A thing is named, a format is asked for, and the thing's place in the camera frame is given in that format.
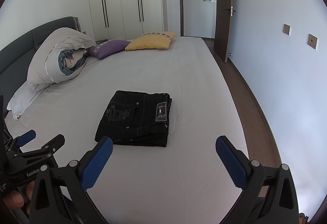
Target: jeans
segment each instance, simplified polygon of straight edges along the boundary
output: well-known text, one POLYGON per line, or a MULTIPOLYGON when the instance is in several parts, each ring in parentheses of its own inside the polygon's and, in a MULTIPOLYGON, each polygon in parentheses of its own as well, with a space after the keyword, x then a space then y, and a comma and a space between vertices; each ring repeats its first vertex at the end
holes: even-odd
POLYGON ((95 140, 108 136, 114 144, 166 147, 171 101, 167 93, 116 91, 99 123, 95 140))

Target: gray leather headboard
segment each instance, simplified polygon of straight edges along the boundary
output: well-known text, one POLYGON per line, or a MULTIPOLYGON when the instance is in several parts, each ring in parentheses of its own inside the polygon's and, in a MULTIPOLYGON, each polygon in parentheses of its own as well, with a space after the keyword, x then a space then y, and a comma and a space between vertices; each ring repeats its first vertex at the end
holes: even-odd
POLYGON ((34 28, 0 51, 0 94, 4 96, 4 115, 8 113, 9 100, 27 79, 35 52, 52 32, 62 27, 81 32, 78 18, 64 17, 34 28))

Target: purple pillow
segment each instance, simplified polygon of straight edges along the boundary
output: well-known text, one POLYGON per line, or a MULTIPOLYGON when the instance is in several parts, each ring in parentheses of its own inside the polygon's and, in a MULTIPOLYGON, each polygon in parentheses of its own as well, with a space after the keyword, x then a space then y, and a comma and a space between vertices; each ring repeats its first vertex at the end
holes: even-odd
POLYGON ((87 49, 89 55, 102 59, 111 54, 121 52, 124 50, 130 41, 122 39, 114 39, 110 41, 105 41, 99 45, 93 46, 87 49))

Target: silver screw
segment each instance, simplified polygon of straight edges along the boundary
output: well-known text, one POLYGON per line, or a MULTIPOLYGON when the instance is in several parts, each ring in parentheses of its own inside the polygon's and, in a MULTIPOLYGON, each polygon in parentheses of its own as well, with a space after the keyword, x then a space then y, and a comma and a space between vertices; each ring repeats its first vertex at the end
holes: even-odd
POLYGON ((282 164, 282 169, 283 169, 283 170, 288 170, 289 167, 288 167, 288 165, 286 165, 286 164, 282 164))
POLYGON ((254 167, 259 167, 260 162, 257 161, 257 160, 252 160, 252 161, 251 161, 251 164, 252 164, 252 166, 254 166, 254 167))
POLYGON ((48 168, 47 165, 42 165, 41 168, 40 168, 40 170, 45 171, 47 168, 48 168))
POLYGON ((78 164, 78 161, 77 161, 77 160, 72 160, 72 161, 69 163, 69 166, 71 166, 71 167, 75 167, 75 166, 77 166, 77 164, 78 164))

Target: electrical socket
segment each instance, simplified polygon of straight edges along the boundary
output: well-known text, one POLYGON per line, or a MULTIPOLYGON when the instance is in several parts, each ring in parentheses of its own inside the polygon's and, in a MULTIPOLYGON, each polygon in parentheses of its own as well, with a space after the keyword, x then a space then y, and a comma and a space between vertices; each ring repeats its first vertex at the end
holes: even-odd
POLYGON ((311 34, 309 34, 308 45, 316 50, 317 49, 317 43, 318 43, 318 38, 311 35, 311 34))
POLYGON ((290 25, 287 25, 287 24, 284 24, 284 30, 283 30, 283 32, 285 34, 289 35, 290 32, 291 32, 291 26, 290 25))

